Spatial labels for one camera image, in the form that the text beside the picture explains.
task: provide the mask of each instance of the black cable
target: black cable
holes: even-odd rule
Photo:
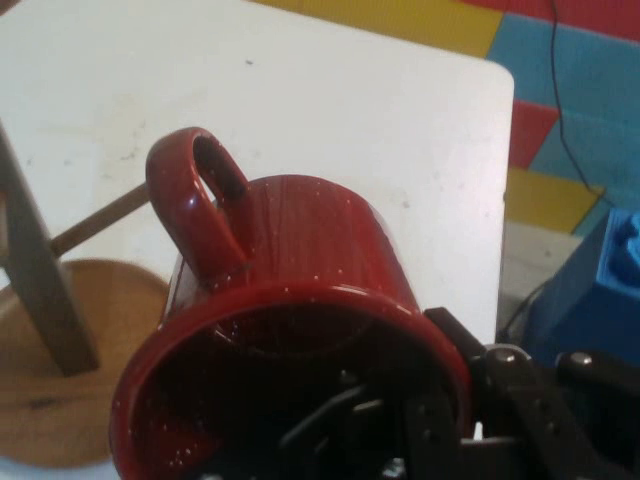
[[[562,147],[564,148],[567,156],[569,157],[569,161],[573,165],[574,170],[580,177],[580,181],[584,185],[584,187],[593,195],[595,195],[598,200],[602,200],[610,207],[615,207],[615,204],[609,200],[605,196],[605,192],[598,193],[587,180],[584,171],[580,167],[576,156],[571,150],[569,143],[565,137],[564,130],[564,115],[562,111],[562,102],[560,101],[560,93],[558,91],[558,77],[556,75],[556,34],[558,32],[558,8],[556,5],[556,0],[551,0],[551,9],[553,10],[553,28],[551,29],[551,80],[553,82],[553,95],[556,101],[556,108],[558,109],[558,125],[560,127],[560,142],[562,143]]]
[[[511,330],[511,327],[513,326],[516,319],[522,314],[522,312],[524,312],[524,309],[527,308],[531,300],[533,300],[533,297],[535,297],[538,294],[538,292],[540,292],[547,285],[547,283],[549,283],[549,280],[545,280],[544,282],[542,282],[540,285],[534,288],[531,291],[531,293],[527,295],[524,300],[522,300],[522,302],[520,302],[518,307],[514,310],[514,312],[509,317],[509,320],[507,320],[507,323],[505,323],[504,327],[502,327],[496,333],[496,342],[511,343],[511,336],[509,335],[509,330]]]
[[[576,173],[580,177],[580,181],[582,182],[584,187],[587,189],[587,191],[589,191],[590,193],[595,195],[598,200],[602,200],[603,202],[605,202],[610,207],[615,207],[615,204],[606,197],[604,192],[598,193],[591,186],[591,184],[587,180],[587,176],[584,174],[584,171],[582,170],[582,167],[580,166],[580,163],[576,159],[576,156],[573,153],[573,150],[571,149],[569,143],[567,142],[566,136],[565,136],[564,112],[563,112],[563,109],[562,109],[562,101],[560,100],[560,92],[559,92],[559,89],[558,89],[558,76],[557,76],[557,72],[556,72],[556,36],[557,36],[557,33],[558,33],[558,23],[559,23],[559,20],[558,20],[558,7],[556,5],[556,0],[550,0],[550,1],[551,1],[551,10],[553,11],[553,26],[552,26],[552,29],[551,29],[551,44],[550,44],[550,50],[551,50],[550,51],[550,53],[551,53],[551,81],[553,83],[553,96],[555,98],[556,108],[558,110],[558,126],[560,127],[560,142],[562,143],[562,148],[566,152],[567,157],[569,157],[569,161],[571,162],[571,165],[573,165],[574,170],[576,171]],[[509,342],[509,340],[510,340],[510,338],[509,338],[509,330],[513,326],[514,322],[522,314],[524,309],[529,305],[529,303],[531,302],[533,297],[538,292],[540,292],[547,285],[547,283],[549,283],[549,280],[546,280],[545,282],[543,282],[540,285],[538,285],[518,305],[518,307],[515,309],[515,311],[511,315],[511,317],[509,317],[509,320],[507,320],[507,323],[505,324],[505,326],[502,327],[496,333],[496,340],[498,342],[501,342],[501,343],[502,342],[504,342],[504,343],[508,343]]]

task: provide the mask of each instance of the blue foam tile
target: blue foam tile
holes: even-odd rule
[[[487,56],[515,78],[516,98],[555,106],[551,24],[506,14]],[[556,71],[565,110],[640,126],[640,44],[560,25]]]
[[[640,211],[640,189],[607,189],[606,196],[618,208],[624,208],[630,211]],[[600,221],[609,213],[610,206],[603,200],[593,206],[584,219],[578,224],[573,231],[574,235],[586,237],[600,223]]]
[[[580,237],[586,237],[589,235],[593,229],[596,228],[596,225],[598,225],[607,213],[609,213],[610,208],[611,207],[606,202],[598,200],[575,228],[573,234]]]
[[[565,112],[564,129],[567,143],[591,184],[622,191],[638,188],[640,128]],[[529,168],[580,181],[560,141],[559,122],[547,135]]]

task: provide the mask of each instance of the white speck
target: white speck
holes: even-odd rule
[[[409,310],[407,310],[406,308],[404,308],[402,305],[396,305],[396,308],[398,310],[400,310],[403,313],[408,313],[409,315],[411,315],[411,312]]]

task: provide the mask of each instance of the mug handle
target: mug handle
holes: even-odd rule
[[[202,283],[246,266],[247,256],[224,213],[212,203],[241,197],[247,179],[220,142],[202,128],[185,128],[160,139],[147,156],[149,199],[183,258]]]

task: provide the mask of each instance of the mug rim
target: mug rim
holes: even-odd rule
[[[263,308],[314,303],[366,314],[417,338],[431,353],[440,371],[446,373],[457,401],[458,429],[463,435],[472,433],[471,376],[467,365],[455,345],[420,310],[398,304],[380,292],[345,284],[270,284],[212,295],[169,317],[138,348],[118,381],[111,404],[109,443],[118,472],[132,478],[146,478],[144,465],[135,454],[133,436],[129,435],[134,407],[156,367],[184,341],[231,316]]]

